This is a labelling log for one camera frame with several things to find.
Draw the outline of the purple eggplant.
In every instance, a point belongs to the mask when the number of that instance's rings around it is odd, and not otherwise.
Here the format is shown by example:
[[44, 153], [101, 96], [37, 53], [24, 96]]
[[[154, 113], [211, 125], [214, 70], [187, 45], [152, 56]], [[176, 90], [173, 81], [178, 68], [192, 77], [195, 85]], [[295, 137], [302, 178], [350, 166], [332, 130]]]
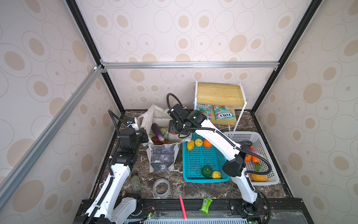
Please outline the purple eggplant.
[[262, 154], [260, 154], [258, 151], [256, 151], [253, 148], [253, 143], [251, 141], [241, 141], [241, 142], [239, 142], [239, 144], [241, 145], [241, 149], [243, 151], [250, 152], [252, 154], [255, 154], [255, 155], [258, 155], [258, 156], [261, 156], [264, 158], [264, 156]]
[[159, 140], [161, 140], [161, 141], [163, 141], [163, 142], [165, 141], [165, 138], [164, 138], [164, 136], [161, 134], [160, 128], [159, 128], [159, 126], [158, 126], [156, 123], [152, 123], [151, 129], [152, 129], [152, 132], [154, 133], [154, 135], [159, 138]]

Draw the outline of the white canvas grocery bag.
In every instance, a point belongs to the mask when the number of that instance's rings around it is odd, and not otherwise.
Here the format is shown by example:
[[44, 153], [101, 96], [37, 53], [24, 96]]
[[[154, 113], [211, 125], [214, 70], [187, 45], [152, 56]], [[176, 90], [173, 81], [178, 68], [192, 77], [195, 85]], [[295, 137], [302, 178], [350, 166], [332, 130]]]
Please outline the white canvas grocery bag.
[[169, 132], [171, 117], [163, 109], [151, 105], [149, 109], [138, 117], [140, 128], [146, 130], [149, 172], [161, 173], [174, 170], [174, 164], [179, 153], [179, 146], [191, 140], [191, 134], [173, 134]]

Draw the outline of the green yellow snack bag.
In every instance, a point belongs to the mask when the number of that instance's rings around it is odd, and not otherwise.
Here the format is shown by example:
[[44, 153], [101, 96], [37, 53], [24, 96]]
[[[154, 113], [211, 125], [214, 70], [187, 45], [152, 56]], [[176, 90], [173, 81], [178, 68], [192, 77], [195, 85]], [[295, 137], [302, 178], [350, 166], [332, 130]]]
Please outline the green yellow snack bag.
[[164, 135], [167, 135], [168, 134], [168, 128], [167, 127], [161, 127], [160, 128], [160, 132], [161, 134], [164, 136]]

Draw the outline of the pink dragon fruit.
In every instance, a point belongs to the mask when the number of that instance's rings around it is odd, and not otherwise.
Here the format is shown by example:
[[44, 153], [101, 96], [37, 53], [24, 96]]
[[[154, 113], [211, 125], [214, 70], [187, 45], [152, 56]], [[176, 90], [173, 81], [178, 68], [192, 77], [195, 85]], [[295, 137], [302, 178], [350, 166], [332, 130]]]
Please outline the pink dragon fruit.
[[165, 142], [159, 140], [159, 138], [157, 136], [152, 137], [151, 140], [154, 145], [164, 145], [165, 144]]

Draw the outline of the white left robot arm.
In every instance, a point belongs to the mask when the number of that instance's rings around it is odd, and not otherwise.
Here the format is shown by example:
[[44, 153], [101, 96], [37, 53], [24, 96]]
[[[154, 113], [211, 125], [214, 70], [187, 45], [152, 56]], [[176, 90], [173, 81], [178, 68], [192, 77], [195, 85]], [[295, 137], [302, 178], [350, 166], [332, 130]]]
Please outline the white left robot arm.
[[145, 129], [139, 128], [137, 119], [131, 118], [119, 132], [119, 140], [119, 149], [109, 161], [109, 174], [99, 195], [86, 211], [76, 215], [74, 224], [123, 224], [130, 215], [141, 213], [139, 194], [127, 194], [119, 203], [117, 200], [148, 136]]

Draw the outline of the green Fox's candy bag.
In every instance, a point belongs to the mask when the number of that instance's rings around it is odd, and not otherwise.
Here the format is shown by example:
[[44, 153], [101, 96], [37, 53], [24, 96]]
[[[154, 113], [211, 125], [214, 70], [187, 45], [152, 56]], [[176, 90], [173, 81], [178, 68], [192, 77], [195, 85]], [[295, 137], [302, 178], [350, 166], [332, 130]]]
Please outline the green Fox's candy bag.
[[213, 111], [215, 114], [216, 120], [223, 120], [223, 119], [233, 119], [234, 114], [231, 111], [231, 108], [226, 105], [213, 105]]

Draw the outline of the wrinkled yellow lemon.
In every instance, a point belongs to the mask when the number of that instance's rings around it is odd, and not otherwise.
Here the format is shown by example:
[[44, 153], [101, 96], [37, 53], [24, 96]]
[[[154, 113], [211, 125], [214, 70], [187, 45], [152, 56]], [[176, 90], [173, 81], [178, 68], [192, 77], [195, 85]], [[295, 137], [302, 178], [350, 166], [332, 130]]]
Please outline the wrinkled yellow lemon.
[[193, 150], [194, 148], [195, 148], [195, 142], [194, 142], [193, 140], [189, 141], [189, 142], [187, 143], [187, 145], [186, 145], [186, 149], [187, 149], [188, 151], [191, 151], [191, 150]]

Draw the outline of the small yellow pear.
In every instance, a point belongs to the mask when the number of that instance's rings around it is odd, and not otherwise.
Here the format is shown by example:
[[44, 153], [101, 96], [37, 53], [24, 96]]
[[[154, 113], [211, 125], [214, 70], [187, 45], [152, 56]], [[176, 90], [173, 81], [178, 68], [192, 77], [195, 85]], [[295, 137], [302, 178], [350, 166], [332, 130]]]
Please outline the small yellow pear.
[[203, 140], [201, 140], [201, 139], [196, 139], [194, 143], [195, 143], [195, 145], [196, 145], [197, 147], [201, 147], [201, 146], [203, 145]]

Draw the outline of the orange fruit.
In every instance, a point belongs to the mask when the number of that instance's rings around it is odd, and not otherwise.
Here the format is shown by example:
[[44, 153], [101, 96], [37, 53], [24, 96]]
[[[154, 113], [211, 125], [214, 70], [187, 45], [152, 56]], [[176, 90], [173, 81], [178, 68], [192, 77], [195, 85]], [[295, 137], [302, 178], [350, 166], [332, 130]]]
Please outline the orange fruit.
[[210, 143], [208, 140], [204, 140], [203, 146], [204, 146], [205, 148], [211, 148], [213, 145], [212, 145], [212, 143]]

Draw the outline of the white wooden two-tier shelf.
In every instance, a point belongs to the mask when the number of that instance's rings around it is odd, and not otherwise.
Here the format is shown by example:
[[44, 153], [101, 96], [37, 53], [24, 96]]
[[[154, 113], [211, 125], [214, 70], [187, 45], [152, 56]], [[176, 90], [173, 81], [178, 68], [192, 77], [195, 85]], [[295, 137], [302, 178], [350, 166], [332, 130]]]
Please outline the white wooden two-tier shelf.
[[202, 83], [196, 81], [194, 109], [198, 104], [228, 106], [233, 114], [231, 119], [217, 120], [211, 110], [211, 122], [215, 125], [227, 125], [235, 131], [247, 106], [247, 99], [241, 83], [237, 85]]

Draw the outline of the green bell pepper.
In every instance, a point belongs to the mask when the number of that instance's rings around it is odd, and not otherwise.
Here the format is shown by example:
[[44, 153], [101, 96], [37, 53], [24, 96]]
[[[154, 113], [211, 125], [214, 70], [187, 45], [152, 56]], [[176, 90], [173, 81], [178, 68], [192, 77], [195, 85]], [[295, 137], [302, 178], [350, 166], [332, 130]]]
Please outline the green bell pepper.
[[213, 169], [210, 166], [204, 166], [201, 169], [201, 174], [205, 177], [205, 178], [211, 178], [212, 177], [212, 173], [213, 173]]

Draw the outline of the small yellow fruit front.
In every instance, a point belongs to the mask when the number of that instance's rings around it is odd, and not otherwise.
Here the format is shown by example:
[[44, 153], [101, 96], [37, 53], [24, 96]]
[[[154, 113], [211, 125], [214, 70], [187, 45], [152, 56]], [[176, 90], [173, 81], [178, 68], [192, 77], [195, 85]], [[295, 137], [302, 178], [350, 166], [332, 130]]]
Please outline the small yellow fruit front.
[[212, 173], [212, 179], [218, 180], [218, 179], [221, 179], [221, 178], [222, 178], [222, 175], [221, 175], [221, 173], [219, 171], [214, 171]]

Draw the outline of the small orange pumpkin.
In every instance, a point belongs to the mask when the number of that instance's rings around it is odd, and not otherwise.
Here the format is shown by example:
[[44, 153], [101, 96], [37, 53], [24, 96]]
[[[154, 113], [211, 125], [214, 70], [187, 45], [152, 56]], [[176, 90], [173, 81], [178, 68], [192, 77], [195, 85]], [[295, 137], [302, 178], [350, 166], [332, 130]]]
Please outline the small orange pumpkin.
[[245, 158], [245, 162], [250, 162], [252, 159], [252, 156], [251, 155], [247, 155], [246, 158]]

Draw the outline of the white plastic basket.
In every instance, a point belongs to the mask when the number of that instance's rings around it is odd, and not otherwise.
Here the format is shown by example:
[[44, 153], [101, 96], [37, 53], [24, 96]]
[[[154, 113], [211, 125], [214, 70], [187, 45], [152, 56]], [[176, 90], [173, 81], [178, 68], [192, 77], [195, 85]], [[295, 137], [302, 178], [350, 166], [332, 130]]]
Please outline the white plastic basket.
[[280, 178], [278, 176], [277, 170], [274, 166], [274, 163], [269, 155], [269, 152], [266, 148], [266, 145], [261, 137], [261, 135], [257, 132], [250, 131], [231, 131], [224, 132], [224, 134], [231, 139], [232, 141], [239, 143], [242, 141], [250, 141], [253, 143], [252, 147], [255, 151], [261, 154], [261, 157], [265, 157], [267, 161], [270, 163], [272, 167], [272, 171], [268, 174], [268, 180], [266, 182], [255, 182], [251, 178], [251, 174], [249, 175], [253, 186], [270, 186], [277, 185], [280, 183]]

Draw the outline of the pink pen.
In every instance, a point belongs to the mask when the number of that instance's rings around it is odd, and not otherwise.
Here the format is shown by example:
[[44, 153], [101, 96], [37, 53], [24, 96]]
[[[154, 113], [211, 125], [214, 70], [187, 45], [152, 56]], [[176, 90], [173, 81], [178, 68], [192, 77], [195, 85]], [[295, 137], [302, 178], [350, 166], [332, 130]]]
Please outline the pink pen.
[[185, 209], [185, 205], [184, 205], [184, 200], [183, 200], [183, 197], [181, 194], [179, 194], [179, 199], [180, 199], [180, 205], [181, 205], [183, 218], [184, 218], [184, 220], [187, 220], [187, 213], [186, 213], [186, 209]]

